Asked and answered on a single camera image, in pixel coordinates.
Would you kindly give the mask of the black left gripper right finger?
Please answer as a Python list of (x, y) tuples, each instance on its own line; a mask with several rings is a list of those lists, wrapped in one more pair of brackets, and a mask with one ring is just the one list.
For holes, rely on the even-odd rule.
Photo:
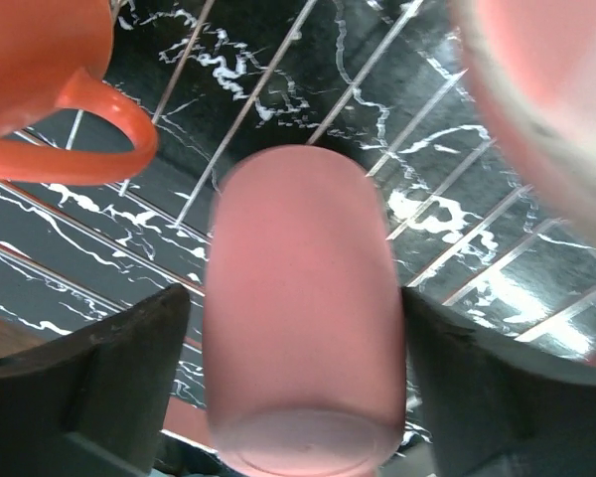
[(596, 476), (596, 366), (401, 290), (439, 476)]

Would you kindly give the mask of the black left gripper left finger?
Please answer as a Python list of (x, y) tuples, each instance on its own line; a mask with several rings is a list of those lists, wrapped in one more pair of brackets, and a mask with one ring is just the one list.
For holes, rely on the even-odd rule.
[(171, 285), (43, 342), (0, 318), (0, 476), (146, 476), (187, 332)]

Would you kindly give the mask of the pink plastic cup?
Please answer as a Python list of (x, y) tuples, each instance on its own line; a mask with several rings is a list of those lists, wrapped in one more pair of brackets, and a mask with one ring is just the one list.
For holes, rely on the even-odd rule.
[(366, 476), (405, 424), (404, 317), (381, 195), (337, 152), (269, 148), (213, 204), (211, 439), (247, 476)]

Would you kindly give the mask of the pink cream leaf plate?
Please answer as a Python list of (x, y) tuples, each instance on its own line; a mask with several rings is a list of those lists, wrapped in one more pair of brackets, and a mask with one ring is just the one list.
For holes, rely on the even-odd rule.
[(596, 1), (451, 1), (470, 94), (519, 175), (596, 246)]

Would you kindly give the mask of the orange ceramic mug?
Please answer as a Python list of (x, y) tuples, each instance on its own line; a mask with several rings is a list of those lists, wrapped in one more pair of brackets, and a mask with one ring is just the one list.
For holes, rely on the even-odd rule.
[[(158, 133), (133, 100), (103, 82), (112, 47), (107, 1), (0, 1), (0, 180), (92, 186), (148, 166)], [(9, 139), (61, 109), (107, 120), (132, 150), (66, 150)]]

